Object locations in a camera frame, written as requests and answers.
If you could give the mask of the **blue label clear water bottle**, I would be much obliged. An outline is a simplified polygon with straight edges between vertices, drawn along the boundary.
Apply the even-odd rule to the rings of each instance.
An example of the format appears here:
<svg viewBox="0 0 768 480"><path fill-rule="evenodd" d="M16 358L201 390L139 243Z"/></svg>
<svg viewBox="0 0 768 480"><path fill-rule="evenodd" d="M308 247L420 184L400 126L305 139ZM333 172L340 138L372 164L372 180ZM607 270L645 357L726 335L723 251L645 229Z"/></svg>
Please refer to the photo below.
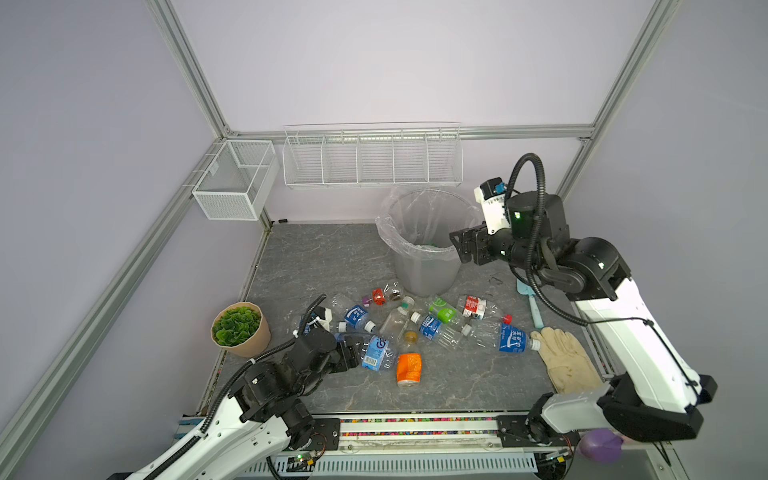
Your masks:
<svg viewBox="0 0 768 480"><path fill-rule="evenodd" d="M321 317L313 317L308 321L302 330L296 329L293 331L293 336L298 338L300 336L308 334L312 329L322 328L328 332L332 331L332 321Z"/></svg>

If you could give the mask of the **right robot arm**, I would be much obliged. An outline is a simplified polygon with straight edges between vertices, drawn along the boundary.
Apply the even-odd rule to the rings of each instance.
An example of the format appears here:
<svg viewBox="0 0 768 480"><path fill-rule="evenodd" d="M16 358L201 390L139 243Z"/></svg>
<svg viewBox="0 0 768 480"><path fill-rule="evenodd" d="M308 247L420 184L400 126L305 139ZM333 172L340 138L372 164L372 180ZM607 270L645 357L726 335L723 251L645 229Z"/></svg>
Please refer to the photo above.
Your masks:
<svg viewBox="0 0 768 480"><path fill-rule="evenodd" d="M508 180L475 190L484 221L450 233L464 263L506 263L551 311L592 327L624 372L583 393L550 393L529 410L537 443L572 431L612 429L645 443L691 440L704 423L698 408L718 385L676 351L653 319L630 268L610 242L571 236L562 199L546 191L540 157L523 155Z"/></svg>

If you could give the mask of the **large blue label water bottle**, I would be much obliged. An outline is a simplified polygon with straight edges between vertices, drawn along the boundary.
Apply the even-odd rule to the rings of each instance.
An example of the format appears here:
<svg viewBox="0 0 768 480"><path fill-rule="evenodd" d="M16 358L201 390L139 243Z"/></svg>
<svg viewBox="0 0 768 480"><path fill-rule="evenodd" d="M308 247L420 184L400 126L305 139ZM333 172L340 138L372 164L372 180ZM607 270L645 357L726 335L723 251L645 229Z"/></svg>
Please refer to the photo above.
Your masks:
<svg viewBox="0 0 768 480"><path fill-rule="evenodd" d="M362 334L349 334L344 340L364 369L381 372L390 370L395 365L396 351L389 340Z"/></svg>

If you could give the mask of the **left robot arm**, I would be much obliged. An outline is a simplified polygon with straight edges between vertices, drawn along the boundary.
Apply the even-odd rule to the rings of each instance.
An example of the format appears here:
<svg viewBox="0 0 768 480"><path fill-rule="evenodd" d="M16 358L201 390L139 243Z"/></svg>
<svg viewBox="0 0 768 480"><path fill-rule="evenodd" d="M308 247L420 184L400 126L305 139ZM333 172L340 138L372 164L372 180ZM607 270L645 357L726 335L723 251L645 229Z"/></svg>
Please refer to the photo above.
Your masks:
<svg viewBox="0 0 768 480"><path fill-rule="evenodd" d="M290 340L247 360L207 415L181 440L133 473L114 479L234 479L258 460L311 444L315 419L302 398L323 379L359 365L359 349L318 324L318 296Z"/></svg>

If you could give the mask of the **blue label bottle red cap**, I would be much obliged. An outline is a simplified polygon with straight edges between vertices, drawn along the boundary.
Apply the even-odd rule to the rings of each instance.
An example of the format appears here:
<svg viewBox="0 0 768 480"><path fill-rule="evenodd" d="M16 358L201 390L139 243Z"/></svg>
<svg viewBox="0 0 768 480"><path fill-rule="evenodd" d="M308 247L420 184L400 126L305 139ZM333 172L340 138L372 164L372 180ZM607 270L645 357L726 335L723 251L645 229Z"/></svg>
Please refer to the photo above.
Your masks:
<svg viewBox="0 0 768 480"><path fill-rule="evenodd" d="M478 346L500 353L538 352L541 341L519 328L505 323L483 323L473 331Z"/></svg>

